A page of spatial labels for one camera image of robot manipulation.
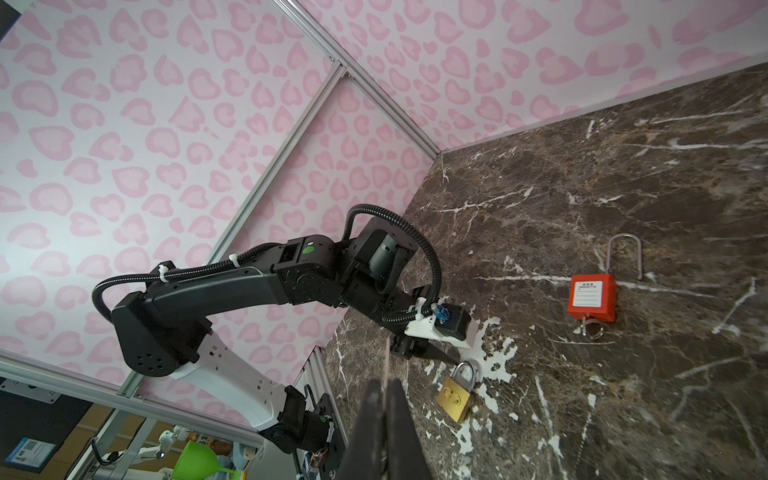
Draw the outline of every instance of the red padlock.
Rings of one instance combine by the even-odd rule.
[[[611,248],[614,240],[629,237],[637,243],[637,279],[643,279],[643,250],[640,239],[631,233],[619,233],[608,241],[605,271],[611,270]],[[576,320],[594,318],[601,322],[616,321],[616,280],[609,273],[574,275],[571,277],[571,298],[568,313]]]

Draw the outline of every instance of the robotic arm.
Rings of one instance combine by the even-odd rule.
[[[350,239],[357,214],[374,218]],[[409,294],[396,285],[418,248],[429,261],[432,284]],[[101,293],[134,282],[145,282],[146,291],[129,293],[110,312]],[[393,353],[456,364],[429,339],[472,346],[477,323],[462,306],[438,305],[441,282],[438,258],[420,232],[389,210],[360,204],[349,212],[340,242],[311,235],[283,245],[268,243],[196,269],[163,262],[146,275],[99,283],[93,301],[114,324],[125,362],[134,371],[170,375],[206,389],[284,452],[315,452],[326,444],[326,419],[306,411],[298,390],[272,382],[229,350],[206,316],[268,304],[351,306],[394,334]]]

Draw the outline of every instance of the padlock body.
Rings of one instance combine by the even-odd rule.
[[[448,377],[437,395],[437,404],[456,422],[464,422],[469,411],[470,394],[454,379]]]
[[[609,273],[574,275],[568,313],[576,320],[592,316],[603,322],[616,321],[616,280]]]

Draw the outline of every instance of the pink heart pattern wall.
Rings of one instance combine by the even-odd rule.
[[[316,233],[341,240],[347,211],[362,202],[403,213],[431,164],[354,82],[344,80],[240,231],[232,251]],[[368,218],[357,218],[354,235]],[[272,380],[291,384],[312,349],[331,339],[345,311],[321,303],[252,306],[209,319],[234,352]],[[239,413],[185,382],[146,379],[142,393],[148,399],[244,422]]]
[[[329,69],[260,3],[40,0],[3,39],[0,349],[122,383],[91,289],[201,265]]]
[[[766,0],[300,2],[443,150],[768,52]]]

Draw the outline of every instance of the yellow object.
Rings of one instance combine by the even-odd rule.
[[[454,380],[459,369],[464,365],[472,369],[472,386],[470,391],[475,388],[475,367],[469,362],[461,362],[453,370],[451,376],[445,379],[442,384],[442,390],[437,396],[437,404],[457,423],[464,422],[469,411],[469,405],[472,403],[472,394]]]

